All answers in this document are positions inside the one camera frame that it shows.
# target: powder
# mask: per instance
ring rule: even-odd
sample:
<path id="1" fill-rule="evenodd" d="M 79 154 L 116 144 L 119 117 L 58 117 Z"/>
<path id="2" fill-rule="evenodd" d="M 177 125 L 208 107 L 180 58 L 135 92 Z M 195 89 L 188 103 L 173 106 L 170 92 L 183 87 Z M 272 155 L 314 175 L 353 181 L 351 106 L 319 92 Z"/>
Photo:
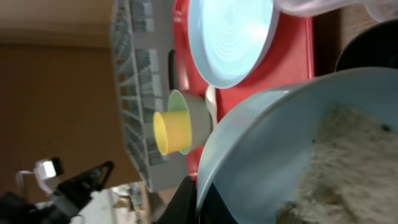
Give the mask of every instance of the powder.
<path id="1" fill-rule="evenodd" d="M 398 223 L 398 134 L 356 108 L 332 106 L 294 204 L 309 223 Z"/>

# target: cable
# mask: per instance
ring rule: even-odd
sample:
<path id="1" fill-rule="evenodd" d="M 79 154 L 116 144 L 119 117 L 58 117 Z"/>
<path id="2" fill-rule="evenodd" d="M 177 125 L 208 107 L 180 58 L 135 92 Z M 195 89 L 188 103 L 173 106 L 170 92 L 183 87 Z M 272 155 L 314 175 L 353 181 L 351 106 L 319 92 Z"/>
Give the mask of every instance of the cable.
<path id="1" fill-rule="evenodd" d="M 27 194 L 27 190 L 25 188 L 24 174 L 35 174 L 35 172 L 28 171 L 28 170 L 22 170 L 22 171 L 18 171 L 18 173 L 16 175 L 19 193 L 20 193 L 22 199 L 27 201 L 28 194 Z"/>
<path id="2" fill-rule="evenodd" d="M 81 218 L 81 224 L 85 224 L 86 223 L 86 218 L 83 215 L 77 215 L 75 217 L 80 217 Z"/>

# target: transparent lid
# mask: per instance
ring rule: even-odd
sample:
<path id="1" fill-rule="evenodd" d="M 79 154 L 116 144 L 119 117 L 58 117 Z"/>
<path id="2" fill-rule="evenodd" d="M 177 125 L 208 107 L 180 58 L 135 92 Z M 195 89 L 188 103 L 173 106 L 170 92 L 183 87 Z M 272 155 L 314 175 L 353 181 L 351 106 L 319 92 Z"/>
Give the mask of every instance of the transparent lid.
<path id="1" fill-rule="evenodd" d="M 398 0 L 275 0 L 279 9 L 295 16 L 316 16 L 353 3 L 363 3 L 379 22 L 398 18 Z"/>

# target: plate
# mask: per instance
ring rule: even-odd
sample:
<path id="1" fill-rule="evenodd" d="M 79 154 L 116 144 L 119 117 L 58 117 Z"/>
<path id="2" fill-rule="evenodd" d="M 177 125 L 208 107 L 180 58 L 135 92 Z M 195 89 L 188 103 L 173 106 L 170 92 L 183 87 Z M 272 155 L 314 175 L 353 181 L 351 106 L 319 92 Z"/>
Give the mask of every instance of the plate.
<path id="1" fill-rule="evenodd" d="M 266 55 L 278 18 L 273 0 L 191 1 L 188 37 L 203 79 L 217 88 L 241 82 Z"/>

